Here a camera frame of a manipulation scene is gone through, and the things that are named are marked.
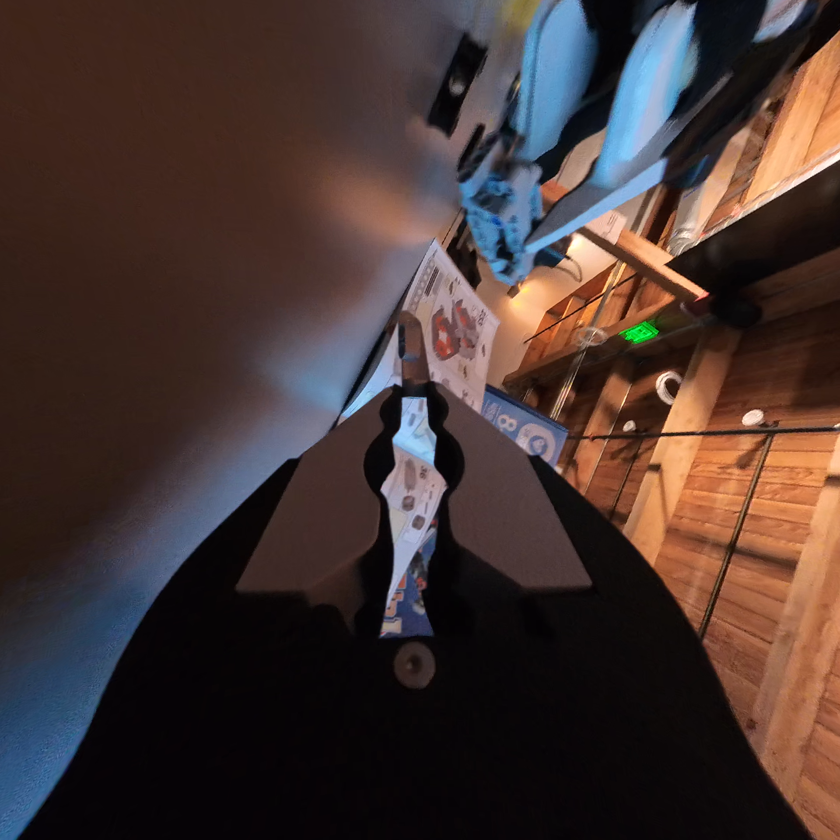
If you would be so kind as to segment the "black ceiling rail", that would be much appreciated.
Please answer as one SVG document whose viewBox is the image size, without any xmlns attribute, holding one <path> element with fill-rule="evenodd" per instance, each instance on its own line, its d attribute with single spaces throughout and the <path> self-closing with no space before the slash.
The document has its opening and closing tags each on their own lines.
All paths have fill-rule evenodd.
<svg viewBox="0 0 840 840">
<path fill-rule="evenodd" d="M 594 435 L 569 435 L 566 438 L 567 443 L 571 442 L 589 442 L 594 443 L 598 441 L 611 442 L 617 440 L 659 440 L 662 438 L 705 438 L 705 437 L 741 437 L 741 436 L 781 436 L 781 435 L 799 435 L 799 434 L 839 434 L 839 423 L 828 425 L 809 425 L 809 426 L 781 426 L 781 425 L 759 425 L 759 426 L 739 426 L 727 429 L 706 429 L 696 431 L 671 431 L 671 432 L 627 432 L 627 433 L 612 433 L 612 434 L 594 434 Z"/>
</svg>

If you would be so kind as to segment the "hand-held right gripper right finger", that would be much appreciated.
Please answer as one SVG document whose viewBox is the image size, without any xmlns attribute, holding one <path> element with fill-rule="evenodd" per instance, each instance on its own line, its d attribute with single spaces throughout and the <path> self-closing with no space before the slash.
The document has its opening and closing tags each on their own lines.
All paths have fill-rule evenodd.
<svg viewBox="0 0 840 840">
<path fill-rule="evenodd" d="M 533 460 L 441 385 L 429 415 L 447 480 L 429 563 L 426 609 L 436 636 L 493 633 L 543 597 L 592 592 Z"/>
</svg>

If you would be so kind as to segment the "blue robot kit box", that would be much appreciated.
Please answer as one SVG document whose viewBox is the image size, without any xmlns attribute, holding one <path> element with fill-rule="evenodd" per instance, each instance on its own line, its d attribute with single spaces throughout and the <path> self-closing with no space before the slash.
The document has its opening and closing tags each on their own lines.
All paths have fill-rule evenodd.
<svg viewBox="0 0 840 840">
<path fill-rule="evenodd" d="M 549 466 L 558 462 L 568 431 L 490 386 L 481 415 L 530 456 Z M 401 426 L 393 438 L 395 469 L 382 493 L 388 503 L 394 571 L 383 615 L 381 637 L 431 636 L 424 594 L 428 565 L 436 548 L 438 507 L 446 484 L 434 467 L 436 435 L 423 397 L 402 399 Z"/>
</svg>

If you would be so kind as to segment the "white instruction booklet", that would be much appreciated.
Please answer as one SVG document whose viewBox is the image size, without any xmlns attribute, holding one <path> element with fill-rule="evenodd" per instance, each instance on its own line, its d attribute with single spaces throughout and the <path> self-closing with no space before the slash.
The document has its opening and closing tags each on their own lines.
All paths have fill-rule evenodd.
<svg viewBox="0 0 840 840">
<path fill-rule="evenodd" d="M 480 410 L 499 320 L 438 241 L 428 247 L 398 311 L 419 321 L 429 379 Z M 447 487 L 434 463 L 436 443 L 425 399 L 404 397 L 401 426 L 393 438 L 395 467 L 381 489 L 390 516 L 394 572 L 405 572 L 422 548 Z"/>
</svg>

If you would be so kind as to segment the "grey brick assembly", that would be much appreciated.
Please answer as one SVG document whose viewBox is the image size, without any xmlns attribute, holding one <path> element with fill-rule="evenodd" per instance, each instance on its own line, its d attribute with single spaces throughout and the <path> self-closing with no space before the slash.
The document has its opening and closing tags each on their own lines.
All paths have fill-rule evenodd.
<svg viewBox="0 0 840 840">
<path fill-rule="evenodd" d="M 525 243 L 543 218 L 542 168 L 532 161 L 508 164 L 495 168 L 482 162 L 458 188 L 481 257 L 495 278 L 515 287 L 534 265 L 534 254 L 526 251 Z"/>
</svg>

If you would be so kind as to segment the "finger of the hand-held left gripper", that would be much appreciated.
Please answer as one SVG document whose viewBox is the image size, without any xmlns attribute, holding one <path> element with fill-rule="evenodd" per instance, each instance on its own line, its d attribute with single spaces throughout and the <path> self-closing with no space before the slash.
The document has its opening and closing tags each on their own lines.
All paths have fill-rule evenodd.
<svg viewBox="0 0 840 840">
<path fill-rule="evenodd" d="M 525 34 L 515 108 L 517 157 L 535 162 L 557 144 L 589 86 L 598 35 L 582 3 L 541 3 Z"/>
<path fill-rule="evenodd" d="M 530 234 L 525 253 L 537 253 L 656 186 L 667 162 L 664 154 L 638 154 L 629 161 L 600 154 L 583 183 L 554 204 Z"/>
</svg>

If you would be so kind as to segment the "short grey beam piece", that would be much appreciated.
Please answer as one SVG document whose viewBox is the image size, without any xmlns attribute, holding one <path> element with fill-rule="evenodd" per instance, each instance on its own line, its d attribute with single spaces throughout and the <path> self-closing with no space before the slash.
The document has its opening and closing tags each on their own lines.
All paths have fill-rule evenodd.
<svg viewBox="0 0 840 840">
<path fill-rule="evenodd" d="M 396 325 L 397 355 L 402 392 L 408 398 L 427 398 L 431 380 L 424 342 L 424 328 L 409 311 L 401 311 Z"/>
</svg>

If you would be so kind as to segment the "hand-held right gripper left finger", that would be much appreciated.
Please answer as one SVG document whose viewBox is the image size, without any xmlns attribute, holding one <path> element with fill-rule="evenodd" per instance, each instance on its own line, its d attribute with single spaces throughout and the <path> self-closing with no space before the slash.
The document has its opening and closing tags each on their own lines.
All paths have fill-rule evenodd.
<svg viewBox="0 0 840 840">
<path fill-rule="evenodd" d="M 388 387 L 299 458 L 237 594 L 334 607 L 355 635 L 381 635 L 394 566 L 382 489 L 396 429 Z"/>
</svg>

